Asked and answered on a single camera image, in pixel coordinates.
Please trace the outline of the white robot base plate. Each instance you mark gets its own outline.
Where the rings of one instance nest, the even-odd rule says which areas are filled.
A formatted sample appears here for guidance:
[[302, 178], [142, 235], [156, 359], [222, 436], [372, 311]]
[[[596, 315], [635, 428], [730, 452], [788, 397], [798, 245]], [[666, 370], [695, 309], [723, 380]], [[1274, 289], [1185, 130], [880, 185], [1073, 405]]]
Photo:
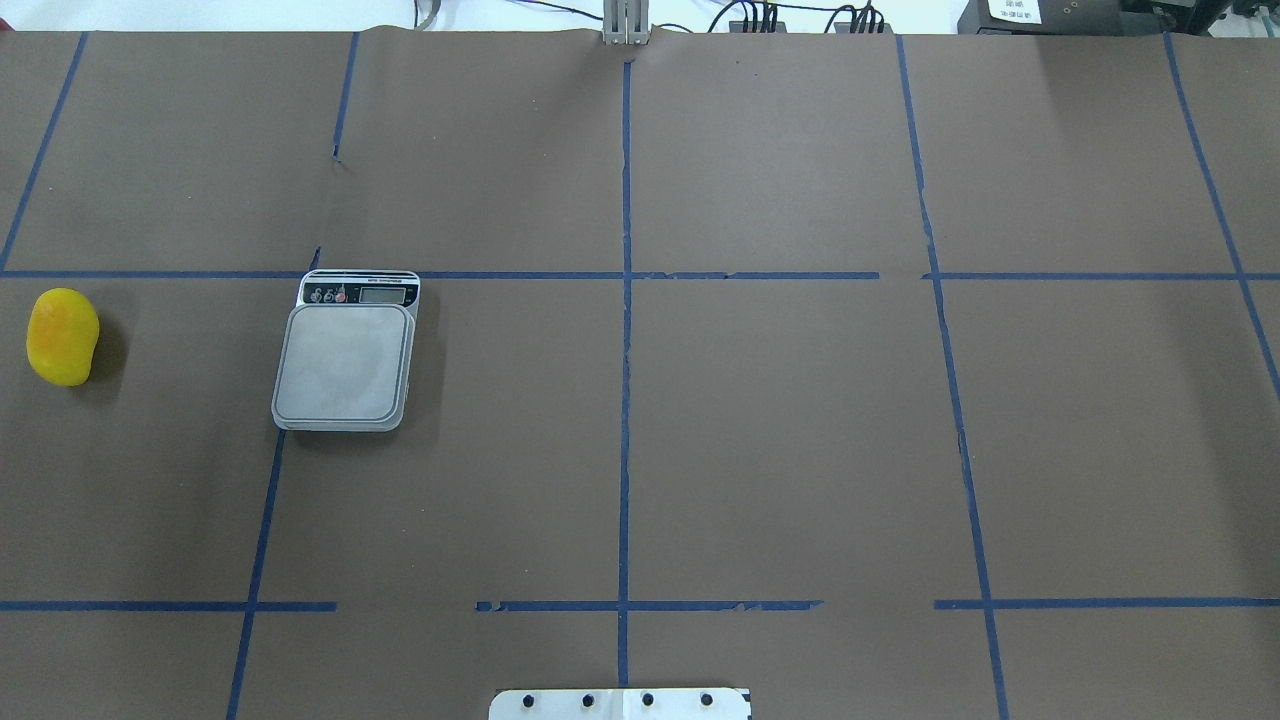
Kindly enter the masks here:
[[751, 719], [750, 691], [730, 687], [512, 689], [489, 719]]

